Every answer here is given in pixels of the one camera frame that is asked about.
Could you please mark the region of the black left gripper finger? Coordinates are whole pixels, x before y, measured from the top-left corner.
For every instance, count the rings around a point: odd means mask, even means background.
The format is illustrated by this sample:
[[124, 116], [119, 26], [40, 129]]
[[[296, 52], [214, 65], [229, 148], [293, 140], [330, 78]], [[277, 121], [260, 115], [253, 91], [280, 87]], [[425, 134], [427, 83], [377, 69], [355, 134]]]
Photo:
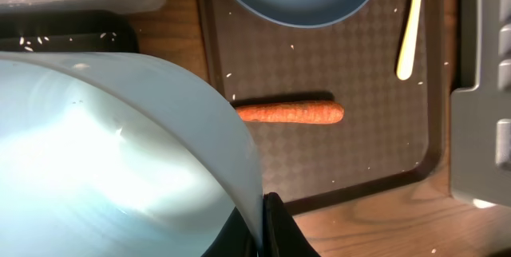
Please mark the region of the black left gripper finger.
[[263, 255], [265, 257], [319, 257], [288, 213], [277, 193], [263, 197]]

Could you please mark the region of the orange carrot piece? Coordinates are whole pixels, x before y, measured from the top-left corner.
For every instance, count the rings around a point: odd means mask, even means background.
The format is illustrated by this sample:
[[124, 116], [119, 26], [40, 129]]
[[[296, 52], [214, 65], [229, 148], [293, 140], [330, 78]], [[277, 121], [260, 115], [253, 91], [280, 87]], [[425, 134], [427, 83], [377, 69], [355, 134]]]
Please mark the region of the orange carrot piece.
[[334, 101], [297, 101], [246, 105], [236, 108], [243, 121], [331, 125], [344, 117], [344, 108]]

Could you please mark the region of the light blue bowl with rice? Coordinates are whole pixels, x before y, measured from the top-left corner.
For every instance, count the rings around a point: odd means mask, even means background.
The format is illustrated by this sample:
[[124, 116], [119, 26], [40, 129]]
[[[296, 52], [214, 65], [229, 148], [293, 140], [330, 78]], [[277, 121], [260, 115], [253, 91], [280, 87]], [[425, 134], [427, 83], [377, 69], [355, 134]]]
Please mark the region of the light blue bowl with rice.
[[138, 53], [1, 55], [4, 256], [263, 252], [258, 151], [195, 74]]

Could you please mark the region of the yellow plastic spoon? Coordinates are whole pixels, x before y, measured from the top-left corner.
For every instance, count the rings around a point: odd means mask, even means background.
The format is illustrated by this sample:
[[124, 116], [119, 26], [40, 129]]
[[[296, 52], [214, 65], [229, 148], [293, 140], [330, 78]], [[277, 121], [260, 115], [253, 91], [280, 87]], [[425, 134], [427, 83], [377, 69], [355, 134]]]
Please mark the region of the yellow plastic spoon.
[[411, 0], [410, 2], [408, 20], [396, 67], [396, 76], [401, 81], [409, 79], [413, 72], [421, 4], [422, 0]]

